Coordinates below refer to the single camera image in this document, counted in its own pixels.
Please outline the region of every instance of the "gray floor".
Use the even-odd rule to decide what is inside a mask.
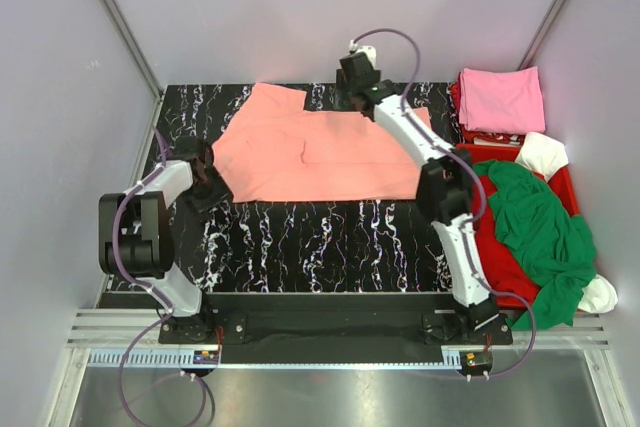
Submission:
[[[498,365],[515,354],[496,353]],[[167,370],[129,369],[127,397],[154,427],[186,424],[201,394],[173,379],[147,395]],[[444,372],[218,370],[206,378],[215,418],[197,425],[241,427],[604,426],[586,363],[579,352],[535,352],[513,375],[467,384]],[[120,407],[116,369],[89,368],[72,426],[133,423]],[[203,419],[211,420],[208,404]]]

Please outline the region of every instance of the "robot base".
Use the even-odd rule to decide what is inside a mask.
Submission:
[[[493,345],[513,344],[504,314],[478,330],[469,329],[467,320],[459,313],[425,314],[422,328],[427,345],[486,345],[487,334],[491,334]]]
[[[244,314],[218,314],[216,316],[217,327],[222,327],[225,345],[237,345],[244,342],[246,333],[246,316]],[[165,323],[160,329],[158,342],[161,344],[182,345],[216,345],[218,338],[215,331],[203,329],[198,331],[181,329],[171,322]]]

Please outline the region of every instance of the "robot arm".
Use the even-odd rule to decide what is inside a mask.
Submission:
[[[375,49],[355,48],[340,60],[342,88],[364,116],[389,132],[420,166],[416,194],[420,212],[432,223],[451,270],[453,297],[460,304],[472,330],[498,317],[493,295],[483,286],[482,271],[471,219],[473,186],[463,169],[447,156],[454,152],[471,164],[468,151],[453,146],[433,133],[411,108],[403,109],[393,84],[380,81],[374,70]]]
[[[211,145],[200,139],[179,139],[166,165],[156,166],[155,171],[153,180],[125,207],[119,255],[131,277],[149,286],[147,292],[166,310],[173,309],[171,323],[175,330],[212,330],[215,319],[206,295],[174,262],[168,208],[181,196],[196,215],[205,215],[230,191],[213,167]],[[116,211],[130,191],[103,195],[99,202],[99,261],[106,274],[120,275],[112,229]]]

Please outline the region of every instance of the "pink cloth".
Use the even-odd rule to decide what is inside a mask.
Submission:
[[[214,142],[234,202],[415,199],[420,169],[391,135],[358,112],[305,111],[305,95],[256,84]]]
[[[537,67],[506,74],[464,69],[460,87],[460,123],[467,130],[499,134],[544,132]]]

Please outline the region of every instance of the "white wall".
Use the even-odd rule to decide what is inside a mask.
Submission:
[[[349,40],[396,27],[423,49],[421,80],[517,67],[552,0],[118,0],[161,83],[335,81]],[[411,50],[378,36],[384,74]]]
[[[620,295],[606,328],[640,421],[638,0],[570,0],[537,63],[549,133],[567,144],[599,269]]]
[[[0,0],[0,15],[0,412],[39,426],[100,287],[98,198],[127,186],[153,101],[99,0]]]

